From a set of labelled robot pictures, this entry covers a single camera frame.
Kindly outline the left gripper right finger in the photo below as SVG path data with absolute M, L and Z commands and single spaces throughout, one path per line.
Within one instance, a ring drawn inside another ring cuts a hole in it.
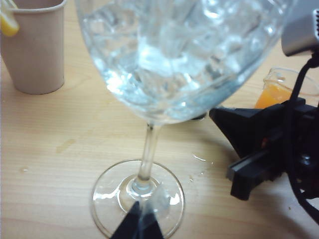
M 160 228 L 160 219 L 169 213 L 170 195 L 164 185 L 158 185 L 149 199 L 142 203 L 141 212 L 141 238 L 163 239 L 164 234 Z

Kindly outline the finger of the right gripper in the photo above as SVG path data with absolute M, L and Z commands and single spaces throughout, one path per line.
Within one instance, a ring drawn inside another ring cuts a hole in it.
M 264 109 L 213 108 L 209 117 L 225 135 L 239 157 L 259 150 L 268 132 L 283 123 L 285 104 Z

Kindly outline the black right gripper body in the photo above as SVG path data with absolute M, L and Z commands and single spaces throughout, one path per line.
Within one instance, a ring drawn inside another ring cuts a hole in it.
M 245 157 L 231 164 L 227 178 L 232 181 L 231 195 L 247 200 L 251 191 L 264 181 L 274 181 L 286 173 L 283 123 L 270 130 L 262 145 Z M 319 110 L 299 98 L 292 114 L 292 160 L 298 189 L 306 199 L 319 196 Z

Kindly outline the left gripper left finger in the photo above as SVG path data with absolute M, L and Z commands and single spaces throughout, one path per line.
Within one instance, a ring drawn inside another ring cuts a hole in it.
M 111 236 L 111 239 L 136 239 L 138 237 L 140 215 L 140 204 L 135 202 Z

